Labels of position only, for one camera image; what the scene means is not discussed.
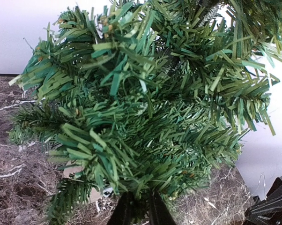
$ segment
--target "brown marble countertop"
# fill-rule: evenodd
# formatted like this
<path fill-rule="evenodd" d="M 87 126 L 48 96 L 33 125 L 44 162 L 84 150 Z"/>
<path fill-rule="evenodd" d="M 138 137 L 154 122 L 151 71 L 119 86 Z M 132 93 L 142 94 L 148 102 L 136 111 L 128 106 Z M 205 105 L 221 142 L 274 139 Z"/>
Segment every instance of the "brown marble countertop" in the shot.
<path fill-rule="evenodd" d="M 178 225 L 241 225 L 254 201 L 235 167 L 213 169 L 210 188 L 177 199 Z"/>

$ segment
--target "artificial christmas tree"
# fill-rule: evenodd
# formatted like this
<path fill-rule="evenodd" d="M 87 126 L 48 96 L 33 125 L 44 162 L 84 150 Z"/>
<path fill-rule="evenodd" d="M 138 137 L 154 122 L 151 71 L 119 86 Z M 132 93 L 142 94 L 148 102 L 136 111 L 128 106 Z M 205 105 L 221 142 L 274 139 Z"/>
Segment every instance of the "artificial christmas tree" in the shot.
<path fill-rule="evenodd" d="M 217 24 L 225 4 L 231 23 Z M 150 190 L 174 199 L 232 164 L 254 121 L 274 134 L 267 92 L 279 80 L 254 57 L 282 62 L 282 0 L 121 0 L 97 17 L 68 9 L 56 24 L 11 82 L 36 98 L 11 140 L 39 138 L 54 160 L 83 167 L 58 185 L 51 224 L 92 188 L 133 193 L 141 218 Z"/>

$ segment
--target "marble surface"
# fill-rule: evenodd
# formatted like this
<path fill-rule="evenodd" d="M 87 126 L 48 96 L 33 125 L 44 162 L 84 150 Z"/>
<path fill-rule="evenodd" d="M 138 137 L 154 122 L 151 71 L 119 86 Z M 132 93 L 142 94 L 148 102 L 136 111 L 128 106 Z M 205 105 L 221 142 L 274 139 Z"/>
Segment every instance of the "marble surface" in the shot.
<path fill-rule="evenodd" d="M 239 171 L 221 165 L 213 169 L 210 188 L 177 200 L 178 225 L 241 225 L 245 210 L 254 205 Z"/>

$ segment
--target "black object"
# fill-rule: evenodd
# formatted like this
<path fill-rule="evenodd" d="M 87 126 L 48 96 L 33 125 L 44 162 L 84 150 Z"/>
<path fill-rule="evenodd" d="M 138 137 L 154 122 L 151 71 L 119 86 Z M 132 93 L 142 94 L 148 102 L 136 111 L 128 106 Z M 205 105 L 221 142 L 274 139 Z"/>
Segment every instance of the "black object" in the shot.
<path fill-rule="evenodd" d="M 150 225 L 176 225 L 161 196 L 156 191 L 149 194 L 149 224 Z M 134 207 L 134 195 L 125 192 L 113 212 L 107 225 L 130 225 Z"/>
<path fill-rule="evenodd" d="M 243 225 L 282 225 L 282 177 L 276 178 L 266 200 L 254 200 L 255 205 L 245 212 Z"/>
<path fill-rule="evenodd" d="M 0 74 L 2 77 L 17 77 L 19 74 Z"/>

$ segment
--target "white wall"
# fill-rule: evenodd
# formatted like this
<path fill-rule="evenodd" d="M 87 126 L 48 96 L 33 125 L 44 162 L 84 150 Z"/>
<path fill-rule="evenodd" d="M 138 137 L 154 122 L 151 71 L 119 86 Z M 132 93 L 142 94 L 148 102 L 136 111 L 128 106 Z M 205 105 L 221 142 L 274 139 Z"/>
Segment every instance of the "white wall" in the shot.
<path fill-rule="evenodd" d="M 48 22 L 55 22 L 60 12 L 74 7 L 78 3 L 81 9 L 95 13 L 103 12 L 109 0 L 1 0 L 0 1 L 0 73 L 21 73 L 32 55 L 26 38 L 32 47 L 38 38 L 45 39 L 43 30 Z M 282 64 L 276 62 L 276 68 L 268 68 L 282 81 Z M 282 176 L 282 83 L 272 88 L 272 101 L 269 107 L 271 120 L 277 136 L 272 137 L 269 128 L 258 125 L 258 132 L 245 137 L 245 147 L 236 165 L 252 194 L 261 197 L 271 187 L 277 176 Z"/>
<path fill-rule="evenodd" d="M 272 96 L 268 108 L 276 136 L 272 136 L 267 126 L 258 124 L 257 132 L 244 137 L 243 153 L 236 166 L 251 193 L 264 199 L 276 177 L 282 176 L 282 63 L 275 61 L 275 68 L 272 68 L 265 59 L 260 62 L 281 80 L 270 89 Z"/>
<path fill-rule="evenodd" d="M 23 38 L 34 48 L 39 37 L 46 39 L 48 22 L 57 21 L 61 12 L 76 5 L 95 14 L 103 13 L 109 0 L 0 0 L 0 74 L 23 72 L 32 56 L 32 50 Z"/>

